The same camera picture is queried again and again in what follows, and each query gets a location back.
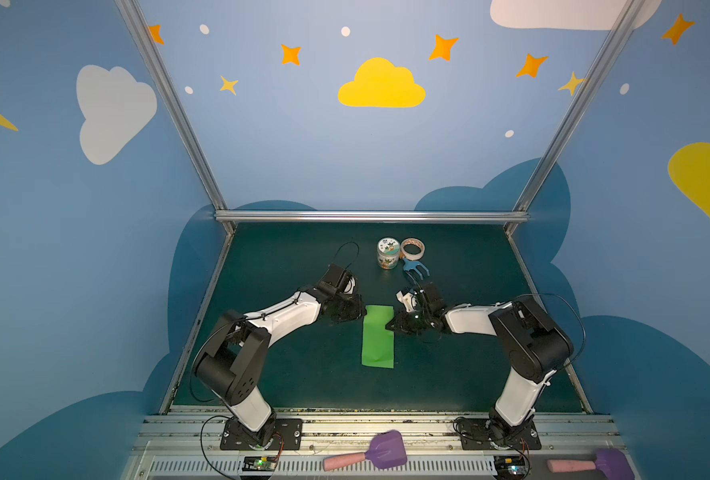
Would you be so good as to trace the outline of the green square paper sheet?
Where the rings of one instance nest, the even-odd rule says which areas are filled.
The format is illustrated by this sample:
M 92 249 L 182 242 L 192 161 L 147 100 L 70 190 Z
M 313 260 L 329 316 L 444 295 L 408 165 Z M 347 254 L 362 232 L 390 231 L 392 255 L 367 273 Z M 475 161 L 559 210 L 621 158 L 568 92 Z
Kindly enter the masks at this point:
M 366 306 L 361 350 L 363 366 L 394 368 L 394 332 L 386 328 L 393 317 L 394 311 L 391 306 Z

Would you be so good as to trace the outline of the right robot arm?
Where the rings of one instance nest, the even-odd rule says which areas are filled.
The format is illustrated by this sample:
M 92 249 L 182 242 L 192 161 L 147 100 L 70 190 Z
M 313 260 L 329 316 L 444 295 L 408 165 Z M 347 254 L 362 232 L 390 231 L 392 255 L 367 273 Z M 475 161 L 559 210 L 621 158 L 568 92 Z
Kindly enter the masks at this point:
M 510 371 L 484 431 L 492 446 L 499 449 L 534 440 L 535 404 L 574 352 L 568 335 L 538 300 L 521 295 L 493 305 L 449 307 L 442 298 L 431 298 L 424 292 L 403 290 L 396 298 L 400 306 L 386 326 L 390 331 L 418 335 L 433 330 L 498 339 Z

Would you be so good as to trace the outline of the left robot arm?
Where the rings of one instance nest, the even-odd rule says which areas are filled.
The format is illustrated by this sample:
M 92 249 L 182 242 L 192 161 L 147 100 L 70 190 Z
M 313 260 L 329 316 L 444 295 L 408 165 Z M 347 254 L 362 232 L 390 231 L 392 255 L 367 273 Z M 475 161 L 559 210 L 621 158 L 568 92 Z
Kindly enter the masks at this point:
M 297 291 L 256 312 L 229 310 L 198 350 L 191 373 L 228 408 L 244 445 L 267 447 L 276 431 L 277 415 L 263 398 L 258 383 L 270 347 L 314 323 L 322 314 L 352 321 L 365 313 L 360 294 L 329 294 L 316 287 Z

